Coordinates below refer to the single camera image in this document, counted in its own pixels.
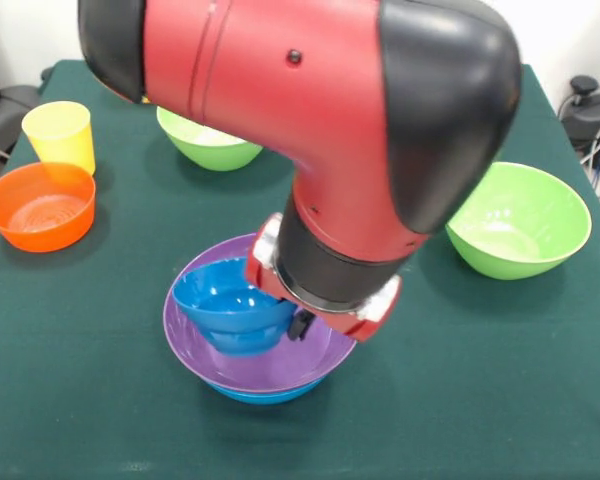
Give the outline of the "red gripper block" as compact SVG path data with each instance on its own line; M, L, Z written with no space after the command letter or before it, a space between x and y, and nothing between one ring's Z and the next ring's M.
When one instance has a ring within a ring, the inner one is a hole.
M394 309L402 287L397 274L401 265L338 256L312 236L297 213L274 213L256 234L245 277L277 303L290 301L301 308L287 330L290 341L304 341L316 315L362 342Z

